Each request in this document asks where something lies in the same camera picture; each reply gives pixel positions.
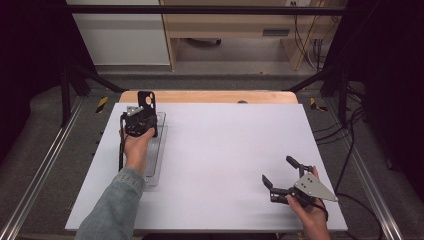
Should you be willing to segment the black curtain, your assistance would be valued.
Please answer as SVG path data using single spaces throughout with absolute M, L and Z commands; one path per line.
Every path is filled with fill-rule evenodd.
M 73 15 L 46 6 L 66 0 L 0 0 L 0 163 L 30 116 L 31 99 L 60 84 L 61 45 L 93 72 L 94 63 Z
M 329 59 L 348 48 L 348 78 L 365 85 L 365 108 L 393 165 L 424 200 L 424 0 L 347 0 Z

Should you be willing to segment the yellow black tape marker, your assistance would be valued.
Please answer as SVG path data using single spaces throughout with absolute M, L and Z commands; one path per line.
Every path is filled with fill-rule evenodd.
M 107 101 L 108 101 L 108 97 L 107 96 L 102 97 L 100 99 L 99 103 L 98 103 L 98 106 L 96 108 L 95 113 L 101 113 L 103 111 L 103 109 L 104 109 Z
M 325 107 L 325 106 L 318 106 L 315 98 L 310 98 L 310 108 L 312 110 L 319 110 L 319 111 L 322 111 L 322 112 L 328 111 L 328 108 L 327 107 Z

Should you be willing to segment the wooden desk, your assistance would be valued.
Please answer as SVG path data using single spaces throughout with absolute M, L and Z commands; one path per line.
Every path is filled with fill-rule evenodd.
M 348 0 L 159 0 L 162 6 L 259 6 L 259 7 L 344 7 Z M 169 39 L 183 38 L 276 38 L 281 41 L 291 68 L 302 65 L 314 40 L 331 40 L 338 28 L 339 16 L 294 15 L 206 15 L 165 14 L 165 32 Z M 263 37 L 264 28 L 289 29 L 286 37 Z

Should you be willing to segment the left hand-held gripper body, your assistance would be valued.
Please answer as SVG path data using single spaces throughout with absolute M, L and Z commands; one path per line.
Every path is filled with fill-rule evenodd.
M 156 138 L 158 136 L 157 122 L 158 118 L 154 108 L 150 106 L 128 106 L 120 116 L 120 135 L 127 134 L 132 137 L 140 137 L 153 128 L 153 137 Z

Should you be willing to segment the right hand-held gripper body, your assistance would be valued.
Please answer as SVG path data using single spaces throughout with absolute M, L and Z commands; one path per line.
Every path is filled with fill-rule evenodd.
M 338 198 L 312 173 L 304 174 L 288 189 L 275 188 L 269 183 L 270 201 L 287 204 L 287 195 L 295 198 L 302 207 L 312 205 L 316 198 L 337 202 Z

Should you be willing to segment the clear plastic packaging tray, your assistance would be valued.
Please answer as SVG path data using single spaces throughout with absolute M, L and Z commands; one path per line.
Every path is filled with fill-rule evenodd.
M 165 112 L 159 112 L 157 124 L 157 136 L 153 137 L 148 144 L 147 168 L 144 173 L 144 179 L 148 187 L 155 187 L 159 183 L 163 153 L 167 135 L 167 115 Z

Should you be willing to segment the person's right hand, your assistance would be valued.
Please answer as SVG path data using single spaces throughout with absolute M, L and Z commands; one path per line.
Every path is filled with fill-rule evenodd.
M 291 209 L 300 219 L 303 233 L 307 240 L 331 240 L 326 214 L 321 210 L 324 207 L 321 199 L 316 198 L 315 205 L 307 208 L 303 208 L 291 195 L 287 195 L 286 199 Z

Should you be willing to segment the black diagonal frame strut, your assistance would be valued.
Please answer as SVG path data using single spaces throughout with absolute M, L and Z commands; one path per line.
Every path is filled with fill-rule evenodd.
M 331 75 L 333 71 L 334 71 L 334 67 L 329 67 L 327 69 L 324 69 L 324 70 L 314 74 L 313 76 L 310 76 L 306 80 L 303 80 L 302 82 L 288 88 L 287 91 L 296 93 L 296 92 L 302 90 L 303 88 L 311 85 L 312 83 L 317 82 L 318 80 L 325 79 L 326 77 Z
M 85 69 L 85 68 L 83 68 L 79 65 L 74 65 L 73 67 L 78 73 L 82 74 L 83 76 L 85 76 L 89 79 L 94 80 L 98 84 L 106 87 L 107 89 L 112 90 L 115 93 L 123 93 L 125 91 L 128 91 L 128 89 L 121 88 L 121 87 L 107 81 L 106 79 L 100 77 L 97 73 L 90 72 L 89 70 L 87 70 L 87 69 Z

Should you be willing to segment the black horizontal frame bar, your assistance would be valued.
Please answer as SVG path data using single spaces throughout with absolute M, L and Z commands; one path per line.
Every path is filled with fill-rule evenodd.
M 346 8 L 259 6 L 66 5 L 71 13 L 87 14 L 217 14 L 217 15 L 344 15 Z

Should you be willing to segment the black upright frame post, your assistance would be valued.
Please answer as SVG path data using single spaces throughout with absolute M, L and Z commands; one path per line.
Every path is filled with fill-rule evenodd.
M 71 116 L 70 106 L 70 88 L 67 79 L 67 68 L 64 68 L 61 75 L 61 99 L 62 99 L 62 123 L 61 126 L 65 127 Z

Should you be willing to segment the white cabinet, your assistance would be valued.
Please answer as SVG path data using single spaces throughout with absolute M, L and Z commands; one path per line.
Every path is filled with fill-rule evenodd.
M 74 14 L 96 66 L 169 65 L 160 14 Z

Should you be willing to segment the person's left hand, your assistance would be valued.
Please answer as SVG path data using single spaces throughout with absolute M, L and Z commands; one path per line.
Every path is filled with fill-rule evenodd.
M 126 156 L 126 169 L 132 169 L 139 175 L 143 175 L 147 166 L 147 150 L 150 139 L 155 134 L 153 128 L 149 128 L 143 135 L 133 137 L 124 134 L 124 155 Z

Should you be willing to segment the aluminium rail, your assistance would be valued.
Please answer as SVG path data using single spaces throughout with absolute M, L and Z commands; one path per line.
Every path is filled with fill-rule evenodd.
M 78 118 L 81 107 L 85 102 L 84 97 L 77 97 L 72 108 L 69 120 L 60 128 L 43 161 L 41 162 L 35 176 L 31 180 L 19 204 L 15 208 L 12 216 L 6 225 L 0 231 L 0 240 L 15 240 L 25 222 L 35 200 L 38 197 L 58 155 L 60 154 L 68 136 L 71 132 L 76 119 Z
M 404 240 L 404 237 L 394 220 L 386 201 L 384 200 L 380 190 L 370 171 L 367 169 L 362 156 L 355 146 L 354 127 L 349 125 L 347 129 L 348 135 L 343 139 L 344 144 L 348 150 L 348 159 L 351 161 L 355 172 L 361 182 L 367 199 L 371 205 L 371 209 L 375 214 L 381 229 L 386 237 L 386 240 Z

